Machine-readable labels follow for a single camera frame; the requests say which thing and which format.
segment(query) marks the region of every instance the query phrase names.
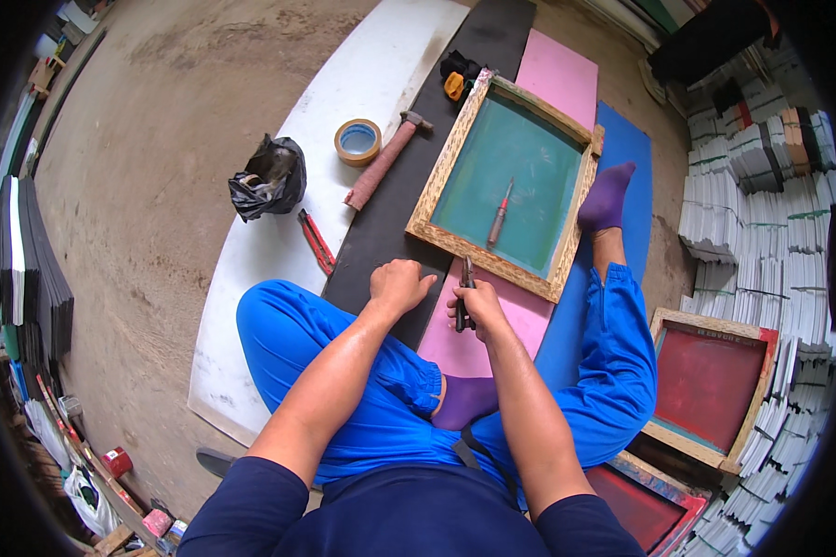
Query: packing tape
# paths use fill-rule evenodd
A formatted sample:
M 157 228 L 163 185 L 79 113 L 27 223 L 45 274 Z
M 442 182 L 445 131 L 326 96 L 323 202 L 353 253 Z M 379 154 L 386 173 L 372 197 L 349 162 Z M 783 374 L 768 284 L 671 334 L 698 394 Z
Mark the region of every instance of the packing tape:
M 334 135 L 338 157 L 349 167 L 364 167 L 378 156 L 380 130 L 371 120 L 357 118 L 338 128 Z

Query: pliers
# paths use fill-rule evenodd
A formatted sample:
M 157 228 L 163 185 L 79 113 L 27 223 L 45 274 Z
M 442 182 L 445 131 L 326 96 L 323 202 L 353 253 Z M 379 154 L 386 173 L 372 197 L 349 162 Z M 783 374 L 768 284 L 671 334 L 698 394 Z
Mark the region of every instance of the pliers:
M 319 229 L 315 227 L 313 218 L 301 208 L 300 213 L 298 213 L 298 221 L 300 227 L 304 229 L 304 236 L 307 237 L 309 247 L 313 249 L 315 260 L 319 262 L 319 266 L 322 267 L 325 274 L 331 274 L 337 262 L 334 260 L 332 251 L 328 249 L 328 244 L 322 239 Z
M 470 261 L 470 256 L 464 256 L 462 263 L 462 280 L 458 283 L 462 288 L 477 288 L 473 282 L 473 262 Z M 456 301 L 456 332 L 461 332 L 466 327 L 471 330 L 477 330 L 477 324 L 468 315 L 468 309 L 464 306 L 464 300 L 458 298 Z

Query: concrete floor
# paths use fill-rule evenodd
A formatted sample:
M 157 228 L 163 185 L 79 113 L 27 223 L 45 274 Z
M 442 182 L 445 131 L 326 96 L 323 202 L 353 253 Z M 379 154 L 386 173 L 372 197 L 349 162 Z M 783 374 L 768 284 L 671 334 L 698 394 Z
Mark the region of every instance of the concrete floor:
M 235 218 L 225 180 L 375 4 L 121 0 L 46 145 L 37 193 L 76 298 L 65 387 L 93 447 L 130 452 L 134 494 L 182 518 L 218 483 L 195 448 L 244 452 L 186 407 L 201 309 Z M 596 62 L 599 98 L 653 140 L 642 287 L 648 314 L 678 307 L 694 272 L 675 233 L 685 121 L 647 95 L 644 49 L 578 0 L 540 4 L 535 28 Z

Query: blue pants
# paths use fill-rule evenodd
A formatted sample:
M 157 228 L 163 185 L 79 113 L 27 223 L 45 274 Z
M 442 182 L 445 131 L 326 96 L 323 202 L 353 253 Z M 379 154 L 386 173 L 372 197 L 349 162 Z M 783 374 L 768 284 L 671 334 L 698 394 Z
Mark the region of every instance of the blue pants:
M 554 393 L 583 468 L 622 451 L 647 423 L 656 399 L 656 356 L 641 289 L 626 266 L 611 264 L 606 286 L 597 271 L 591 274 L 580 381 Z M 284 281 L 266 281 L 245 293 L 238 307 L 239 335 L 254 384 L 271 412 L 313 358 L 354 319 Z M 450 448 L 460 433 L 428 421 L 439 390 L 437 365 L 388 336 L 356 411 L 325 449 L 315 483 L 395 462 L 461 465 Z M 472 431 L 516 479 L 500 414 L 478 420 Z M 477 459 L 503 484 L 487 457 L 477 454 Z

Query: navy blue shirt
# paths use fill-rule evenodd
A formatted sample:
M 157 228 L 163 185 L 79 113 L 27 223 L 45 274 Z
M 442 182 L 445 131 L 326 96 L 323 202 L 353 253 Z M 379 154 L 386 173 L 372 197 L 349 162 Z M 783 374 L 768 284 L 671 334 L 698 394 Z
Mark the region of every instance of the navy blue shirt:
M 644 555 L 597 496 L 561 499 L 535 526 L 491 476 L 462 466 L 391 464 L 309 491 L 272 461 L 236 461 L 189 524 L 197 555 Z

